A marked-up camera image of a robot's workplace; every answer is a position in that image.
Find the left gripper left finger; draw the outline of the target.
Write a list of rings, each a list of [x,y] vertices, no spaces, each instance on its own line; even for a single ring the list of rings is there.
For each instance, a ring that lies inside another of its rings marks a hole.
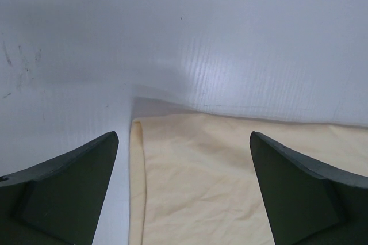
[[[108,132],[1,177],[1,244],[92,244],[116,160]]]

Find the cream yellow t shirt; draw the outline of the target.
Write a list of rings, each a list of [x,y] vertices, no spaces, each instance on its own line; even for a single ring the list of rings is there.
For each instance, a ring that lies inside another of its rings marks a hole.
[[[135,119],[130,244],[273,244],[249,146],[253,131],[367,175],[367,130],[208,114]]]

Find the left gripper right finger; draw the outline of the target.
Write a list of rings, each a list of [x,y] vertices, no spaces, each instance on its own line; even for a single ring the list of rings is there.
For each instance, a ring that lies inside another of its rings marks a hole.
[[[367,177],[260,132],[250,150],[275,244],[367,244]]]

